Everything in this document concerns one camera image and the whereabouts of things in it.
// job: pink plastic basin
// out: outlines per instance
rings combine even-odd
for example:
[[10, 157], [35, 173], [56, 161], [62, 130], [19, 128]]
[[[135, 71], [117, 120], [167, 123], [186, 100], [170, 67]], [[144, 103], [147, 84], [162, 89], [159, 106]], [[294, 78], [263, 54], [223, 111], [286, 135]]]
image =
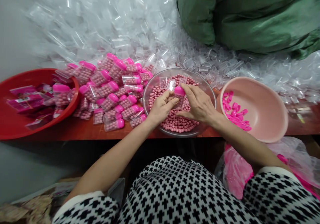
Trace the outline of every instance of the pink plastic basin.
[[288, 128], [288, 114], [279, 95], [269, 87], [247, 77], [237, 77], [230, 80], [217, 97], [217, 111], [226, 118], [221, 110], [223, 93], [233, 91], [232, 102], [241, 105], [241, 110], [247, 109], [245, 120], [250, 121], [250, 133], [265, 143], [279, 141]]

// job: pink bottle lid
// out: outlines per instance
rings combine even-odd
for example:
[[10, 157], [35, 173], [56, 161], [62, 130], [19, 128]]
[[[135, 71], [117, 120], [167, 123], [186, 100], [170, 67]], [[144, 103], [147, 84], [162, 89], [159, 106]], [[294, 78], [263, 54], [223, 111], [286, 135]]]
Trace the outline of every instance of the pink bottle lid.
[[115, 59], [114, 64], [117, 65], [117, 67], [119, 67], [123, 71], [127, 70], [127, 66], [123, 63], [123, 61], [121, 61], [119, 59]]
[[117, 127], [118, 128], [123, 128], [124, 127], [124, 120], [123, 119], [118, 119], [117, 120]]
[[109, 72], [107, 70], [102, 70], [100, 73], [106, 80], [111, 80], [111, 77], [109, 76]]
[[116, 106], [114, 109], [115, 109], [116, 112], [118, 112], [118, 113], [121, 113], [121, 112], [124, 111], [124, 108], [123, 108], [122, 106], [120, 106], [120, 105]]
[[76, 64], [73, 64], [73, 63], [69, 63], [67, 66], [73, 69], [76, 69], [78, 67]]
[[174, 94], [179, 95], [179, 96], [185, 96], [186, 95], [185, 91], [180, 86], [177, 86], [174, 89]]
[[82, 94], [85, 94], [87, 91], [89, 91], [89, 88], [86, 85], [79, 88], [79, 92]]
[[101, 99], [98, 99], [98, 100], [96, 101], [96, 103], [97, 103], [99, 106], [101, 106], [101, 104], [102, 104], [105, 100], [106, 100], [105, 98], [101, 98]]
[[52, 86], [54, 92], [68, 92], [70, 91], [70, 87], [62, 84], [55, 84]]
[[80, 61], [79, 62], [80, 65], [85, 66], [86, 68], [88, 68], [91, 71], [94, 71], [96, 69], [96, 66], [89, 63], [89, 62], [85, 62], [85, 61]]
[[146, 116], [146, 114], [142, 114], [140, 118], [142, 121], [145, 121], [147, 119], [147, 116]]
[[127, 99], [127, 96], [126, 96], [126, 95], [122, 95], [122, 96], [119, 98], [120, 101], [124, 101], [125, 99]]
[[116, 55], [113, 55], [112, 53], [108, 53], [107, 54], [107, 57], [111, 58], [111, 59], [116, 59], [117, 56]]
[[136, 104], [136, 103], [137, 103], [137, 99], [136, 99], [134, 96], [132, 96], [132, 95], [129, 95], [129, 96], [127, 97], [127, 99], [128, 99], [131, 103], [133, 103], [133, 104]]
[[132, 108], [132, 110], [133, 110], [134, 112], [138, 112], [138, 111], [139, 111], [138, 105], [133, 105], [131, 108]]
[[115, 94], [113, 94], [113, 93], [111, 93], [111, 94], [108, 96], [108, 99], [109, 99], [110, 101], [114, 102], [114, 103], [117, 103], [117, 102], [119, 101], [119, 98], [118, 98]]
[[114, 81], [109, 82], [108, 85], [111, 87], [113, 91], [119, 90], [119, 86]]

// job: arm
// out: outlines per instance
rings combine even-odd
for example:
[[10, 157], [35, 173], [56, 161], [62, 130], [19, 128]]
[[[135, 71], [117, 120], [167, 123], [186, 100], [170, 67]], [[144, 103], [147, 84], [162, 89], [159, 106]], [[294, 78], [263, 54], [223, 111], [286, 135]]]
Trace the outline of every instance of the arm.
[[199, 87], [185, 84], [181, 86], [187, 94], [191, 110], [190, 112], [181, 111], [177, 113], [178, 116], [184, 116], [213, 127], [252, 166], [254, 173], [265, 166], [282, 167], [292, 172], [265, 144], [217, 112], [210, 97]]
[[169, 111], [178, 103], [177, 98], [169, 98], [172, 94], [166, 91], [156, 99], [147, 119], [86, 171], [66, 198], [65, 203], [77, 195], [95, 191], [105, 192], [115, 183], [152, 130], [168, 116]]

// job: woman's left hand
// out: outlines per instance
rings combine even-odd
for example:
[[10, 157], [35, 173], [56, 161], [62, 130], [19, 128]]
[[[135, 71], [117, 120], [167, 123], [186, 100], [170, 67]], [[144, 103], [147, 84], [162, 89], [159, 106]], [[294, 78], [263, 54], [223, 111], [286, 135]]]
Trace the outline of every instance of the woman's left hand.
[[178, 98], [170, 97], [173, 94], [173, 91], [165, 91], [155, 100], [147, 117], [148, 121], [153, 122], [157, 126], [167, 118], [170, 110], [179, 102]]

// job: green sack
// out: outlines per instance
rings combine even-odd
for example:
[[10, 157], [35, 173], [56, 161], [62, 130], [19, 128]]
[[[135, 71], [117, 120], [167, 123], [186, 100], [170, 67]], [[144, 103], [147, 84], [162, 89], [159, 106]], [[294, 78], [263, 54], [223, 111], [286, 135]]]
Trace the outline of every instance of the green sack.
[[195, 40], [259, 54], [303, 59], [320, 49], [320, 0], [177, 0]]

